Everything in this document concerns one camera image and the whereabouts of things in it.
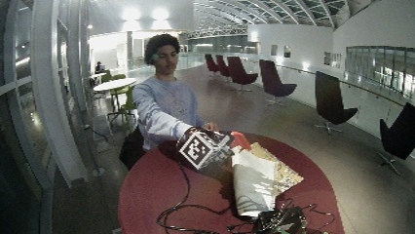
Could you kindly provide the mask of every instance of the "ceiling light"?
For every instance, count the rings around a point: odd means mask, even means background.
[[[127,8],[123,13],[123,19],[127,21],[139,20],[141,17],[140,11],[136,8]]]
[[[171,16],[169,12],[161,8],[156,9],[152,15],[156,20],[165,20]]]
[[[172,26],[167,20],[155,20],[152,29],[153,30],[172,29]]]
[[[141,29],[141,27],[140,27],[140,23],[137,20],[125,21],[123,31],[137,31],[140,29]]]

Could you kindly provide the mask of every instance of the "man's hand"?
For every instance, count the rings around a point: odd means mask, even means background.
[[[204,129],[212,131],[212,132],[219,132],[220,131],[220,127],[216,123],[209,122],[208,124],[205,124],[203,126]]]

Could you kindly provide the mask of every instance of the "white paper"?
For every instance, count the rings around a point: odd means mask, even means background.
[[[249,151],[233,156],[233,189],[237,212],[240,215],[258,216],[274,209],[276,162],[261,159]]]

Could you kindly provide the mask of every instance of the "window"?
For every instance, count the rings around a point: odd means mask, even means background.
[[[341,54],[325,52],[325,65],[340,68]]]
[[[348,76],[402,94],[414,96],[415,49],[403,47],[349,47],[346,55]]]
[[[277,49],[278,49],[278,46],[277,45],[272,45],[272,56],[277,55]]]
[[[285,46],[285,58],[290,58],[290,46]]]

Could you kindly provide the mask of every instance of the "young man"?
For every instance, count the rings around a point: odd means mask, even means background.
[[[145,150],[165,140],[179,140],[191,127],[219,131],[217,124],[207,123],[199,116],[196,94],[175,76],[180,49],[180,41],[171,34],[152,37],[147,44],[144,60],[155,65],[156,74],[132,92]]]

